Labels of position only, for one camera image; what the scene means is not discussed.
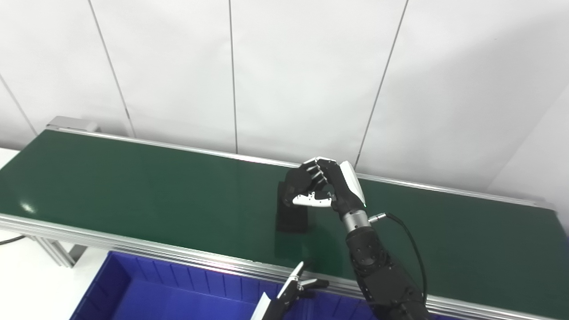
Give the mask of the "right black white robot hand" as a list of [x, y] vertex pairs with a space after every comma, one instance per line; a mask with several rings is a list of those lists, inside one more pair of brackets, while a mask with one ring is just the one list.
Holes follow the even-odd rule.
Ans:
[[311, 158], [287, 172], [281, 201], [287, 207], [332, 208], [344, 217], [366, 209], [353, 166], [325, 157]]

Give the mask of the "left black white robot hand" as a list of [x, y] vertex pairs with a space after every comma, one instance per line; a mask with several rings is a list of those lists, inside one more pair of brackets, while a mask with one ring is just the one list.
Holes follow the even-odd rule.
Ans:
[[263, 293], [250, 319], [282, 320], [298, 300], [312, 299], [316, 296], [314, 290], [329, 287], [329, 281], [321, 278], [301, 280], [301, 275], [307, 269], [307, 265], [305, 261], [297, 264], [276, 298], [271, 299], [267, 293]]

